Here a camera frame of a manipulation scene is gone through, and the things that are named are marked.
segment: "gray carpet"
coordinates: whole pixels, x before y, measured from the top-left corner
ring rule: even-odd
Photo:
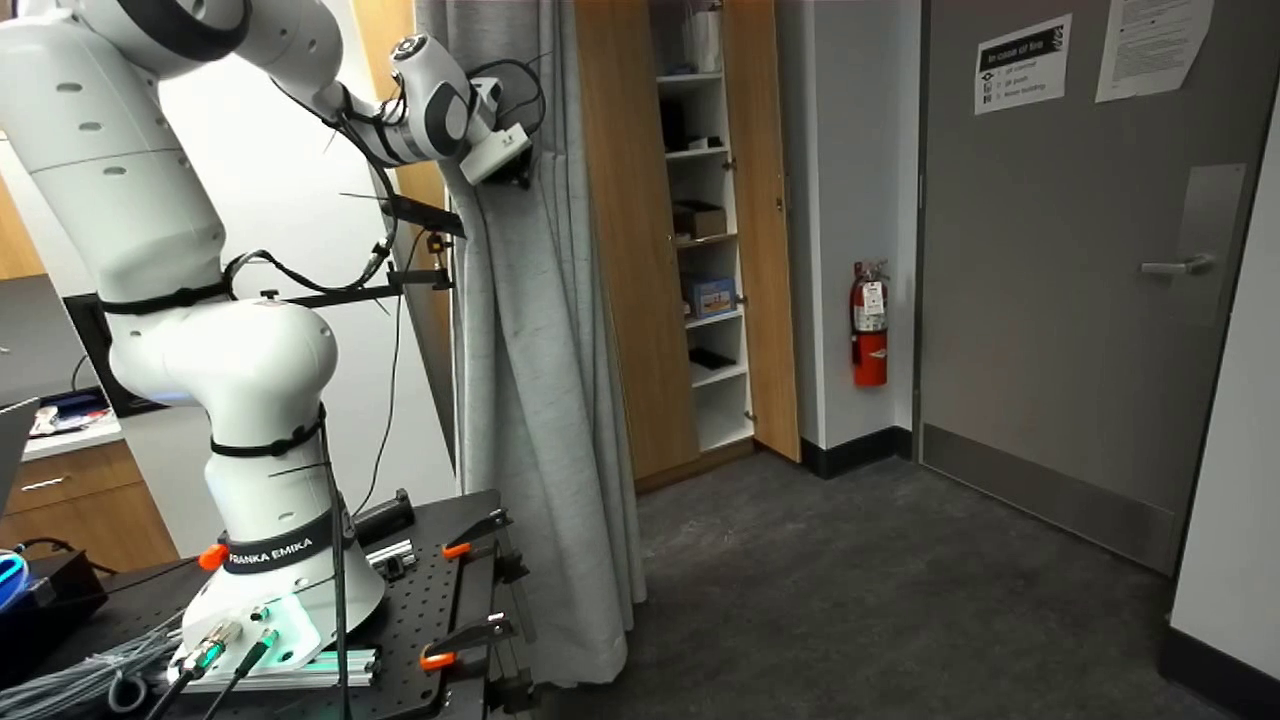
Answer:
[[[639,521],[627,671],[538,714],[1226,714],[1158,671],[1158,574],[908,458],[815,480],[760,453]]]

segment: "gray curtain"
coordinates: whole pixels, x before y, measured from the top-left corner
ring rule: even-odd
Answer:
[[[515,521],[538,679],[604,685],[627,660],[644,571],[587,237],[571,2],[422,0],[416,13],[465,66],[523,59],[544,82],[534,188],[465,188],[444,168],[471,230],[457,250],[457,468],[465,493],[495,488]]]

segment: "white sign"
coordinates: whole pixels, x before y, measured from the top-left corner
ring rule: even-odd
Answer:
[[[1212,0],[1112,0],[1096,98],[1185,86],[1212,25]]]
[[[1074,14],[1033,25],[975,49],[973,112],[1006,112],[1067,94]]]

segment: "red fire extinguisher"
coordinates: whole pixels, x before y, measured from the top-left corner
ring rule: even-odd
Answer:
[[[858,388],[882,388],[887,378],[887,274],[885,265],[853,265],[847,286],[847,361]]]

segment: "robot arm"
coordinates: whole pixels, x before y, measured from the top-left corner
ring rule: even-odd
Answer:
[[[522,123],[491,128],[495,86],[471,82],[428,37],[393,55],[402,94],[380,108],[351,94],[337,78],[341,26],[317,0],[80,0],[75,13],[155,78],[245,55],[380,168],[453,161],[481,184],[530,149]]]
[[[249,653],[272,631],[267,662],[298,669],[347,626],[337,607],[361,625],[385,583],[333,532],[345,516],[322,411],[333,333],[309,306],[227,297],[223,229],[155,98],[159,78],[234,53],[385,168],[444,161],[477,184],[530,134],[491,128],[491,82],[423,37],[395,49],[395,98],[358,98],[337,78],[341,33],[322,0],[75,0],[0,25],[0,131],[101,286],[122,383],[207,411],[206,480],[234,552],[192,599],[180,655],[207,634]],[[278,626],[252,634],[264,599]]]

